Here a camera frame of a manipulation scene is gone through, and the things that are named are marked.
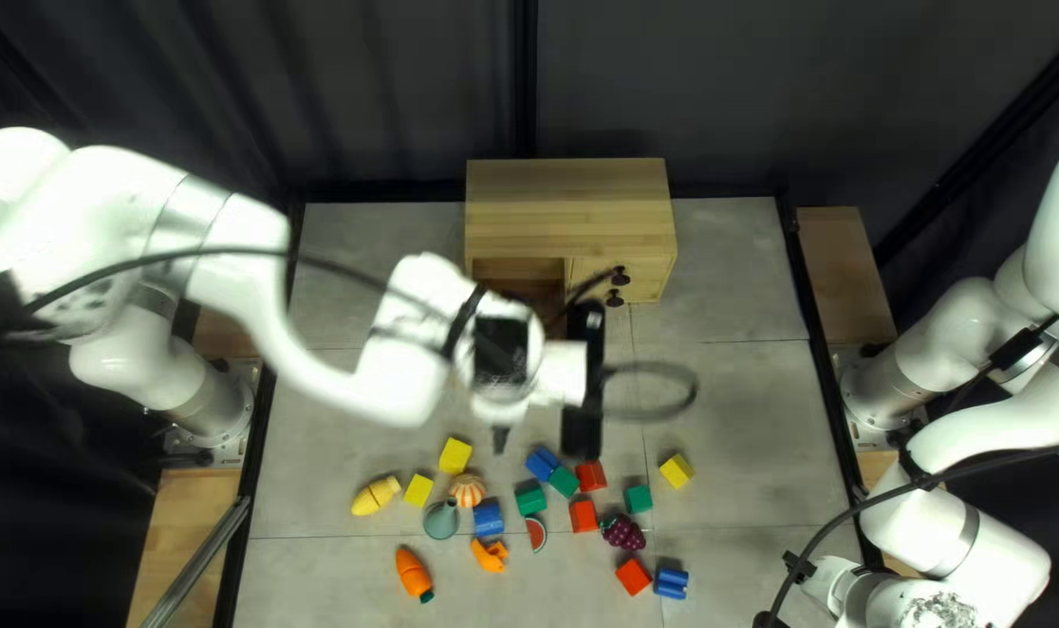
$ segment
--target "dark drawer handle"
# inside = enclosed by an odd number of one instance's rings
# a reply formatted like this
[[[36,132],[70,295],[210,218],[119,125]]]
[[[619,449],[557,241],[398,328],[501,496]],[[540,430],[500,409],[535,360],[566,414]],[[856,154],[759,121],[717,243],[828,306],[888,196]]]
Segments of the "dark drawer handle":
[[[620,291],[614,288],[609,289],[606,293],[608,297],[606,298],[604,305],[607,307],[620,307],[623,303],[627,303],[626,301],[623,301],[623,298],[620,295]]]
[[[612,286],[626,286],[630,283],[630,275],[627,275],[626,266],[615,266],[614,275],[611,277]]]

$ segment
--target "green block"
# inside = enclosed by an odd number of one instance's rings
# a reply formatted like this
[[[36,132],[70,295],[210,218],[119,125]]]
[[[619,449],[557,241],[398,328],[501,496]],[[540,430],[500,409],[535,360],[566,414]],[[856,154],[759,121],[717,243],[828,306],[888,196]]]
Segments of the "green block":
[[[627,512],[630,514],[645,513],[653,507],[653,498],[648,484],[631,486],[622,494],[622,499],[627,503]]]
[[[519,501],[519,514],[522,517],[544,510],[546,506],[545,492],[540,489],[539,484],[515,495],[515,498]]]
[[[553,485],[564,498],[573,496],[579,488],[579,478],[572,476],[572,471],[564,467],[553,469],[549,477],[549,483]]]

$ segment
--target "yellow block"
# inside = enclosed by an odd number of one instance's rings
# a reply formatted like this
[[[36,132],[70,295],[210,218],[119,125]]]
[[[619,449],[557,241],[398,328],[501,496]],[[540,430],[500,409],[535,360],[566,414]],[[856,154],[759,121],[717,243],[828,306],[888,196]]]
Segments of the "yellow block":
[[[696,476],[696,471],[693,470],[684,455],[677,453],[662,465],[662,476],[669,481],[669,484],[672,484],[674,488],[680,488]]]
[[[470,457],[471,446],[450,437],[448,443],[445,443],[445,450],[439,453],[439,470],[453,476],[462,473]]]
[[[429,492],[432,492],[432,480],[414,473],[413,479],[409,481],[409,488],[406,489],[401,499],[407,504],[423,508],[429,499]]]

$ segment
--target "toy carrot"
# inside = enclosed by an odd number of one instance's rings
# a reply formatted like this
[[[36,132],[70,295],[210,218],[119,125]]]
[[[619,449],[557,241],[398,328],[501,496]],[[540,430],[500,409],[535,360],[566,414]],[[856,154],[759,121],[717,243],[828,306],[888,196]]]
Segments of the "toy carrot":
[[[432,579],[425,571],[425,566],[417,557],[406,548],[399,548],[395,556],[397,563],[397,575],[401,578],[401,584],[406,587],[406,592],[416,595],[421,599],[421,604],[432,599]]]

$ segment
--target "robotic arm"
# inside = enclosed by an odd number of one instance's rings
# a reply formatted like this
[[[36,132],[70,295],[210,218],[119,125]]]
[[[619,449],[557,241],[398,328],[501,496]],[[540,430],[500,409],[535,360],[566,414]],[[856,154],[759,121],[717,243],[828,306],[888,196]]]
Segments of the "robotic arm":
[[[920,430],[904,446],[909,461],[893,465],[872,496],[908,484],[917,471],[939,472],[977,453],[1059,444],[1059,322],[1016,363],[986,365],[1016,333],[1054,312],[1059,315],[1059,164],[1025,247],[993,282],[955,284],[891,348],[843,375],[848,418],[859,429],[901,428],[914,408],[987,372],[1015,394]],[[940,488],[872,506],[861,524],[873,543],[926,578],[825,556],[801,589],[838,626],[1004,628],[1048,582],[1044,549]]]
[[[82,380],[165,412],[198,444],[234,436],[249,418],[245,387],[170,339],[184,295],[237,320],[287,383],[352,416],[396,427],[428,419],[453,370],[472,409],[499,429],[531,403],[585,397],[585,344],[546,342],[519,302],[484,291],[432,253],[392,273],[354,372],[307,351],[286,317],[288,225],[279,212],[130,150],[68,150],[30,128],[0,130],[0,336],[72,345]],[[21,307],[90,271],[146,254],[219,247],[275,254],[202,254],[125,271],[37,310]],[[410,299],[402,298],[408,294]],[[477,333],[490,353],[477,351]],[[507,361],[488,360],[495,351]]]

